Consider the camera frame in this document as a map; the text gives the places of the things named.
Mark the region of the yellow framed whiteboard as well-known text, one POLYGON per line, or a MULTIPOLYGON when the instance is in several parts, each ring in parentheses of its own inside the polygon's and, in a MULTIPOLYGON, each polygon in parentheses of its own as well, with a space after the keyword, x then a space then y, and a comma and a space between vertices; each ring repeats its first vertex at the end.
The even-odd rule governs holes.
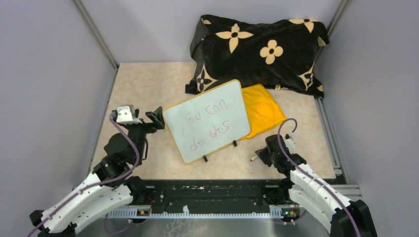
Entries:
POLYGON ((237 79, 164 109, 163 118, 185 163, 233 144, 251 131, 237 79))

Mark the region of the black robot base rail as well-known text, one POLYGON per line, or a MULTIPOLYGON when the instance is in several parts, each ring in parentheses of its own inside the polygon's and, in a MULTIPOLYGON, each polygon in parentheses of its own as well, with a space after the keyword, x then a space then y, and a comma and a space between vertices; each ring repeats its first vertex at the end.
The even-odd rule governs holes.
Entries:
POLYGON ((290 178, 281 180, 125 180, 122 190, 113 188, 84 207, 72 220, 81 226, 126 205, 142 205, 136 218, 150 214, 179 214, 187 206, 194 215, 239 216, 268 213, 271 206, 296 205, 289 190, 290 178))

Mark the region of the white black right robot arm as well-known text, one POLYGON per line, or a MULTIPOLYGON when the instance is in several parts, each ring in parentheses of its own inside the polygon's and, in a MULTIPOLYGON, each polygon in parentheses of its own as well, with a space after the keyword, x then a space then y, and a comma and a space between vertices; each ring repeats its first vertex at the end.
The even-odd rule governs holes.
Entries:
POLYGON ((326 229, 331 237, 376 237, 377 231, 362 200, 352 200, 320 178, 299 154, 286 145, 290 136, 271 135, 266 147, 255 151, 267 166, 273 166, 285 178, 276 188, 266 188, 262 195, 269 205, 302 205, 326 229))

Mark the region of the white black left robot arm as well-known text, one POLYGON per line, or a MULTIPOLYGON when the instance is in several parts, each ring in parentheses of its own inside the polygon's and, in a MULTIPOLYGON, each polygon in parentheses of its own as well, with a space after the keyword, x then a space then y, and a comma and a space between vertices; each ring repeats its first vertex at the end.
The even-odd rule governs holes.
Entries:
POLYGON ((163 130, 163 109, 158 107, 139 117, 133 105, 118 106, 108 120, 118 130, 104 146, 105 157, 92 172, 61 201, 46 210, 30 214, 40 237, 74 237, 84 228, 114 209, 128 204, 143 204, 148 191, 133 171, 148 157, 147 135, 163 130))

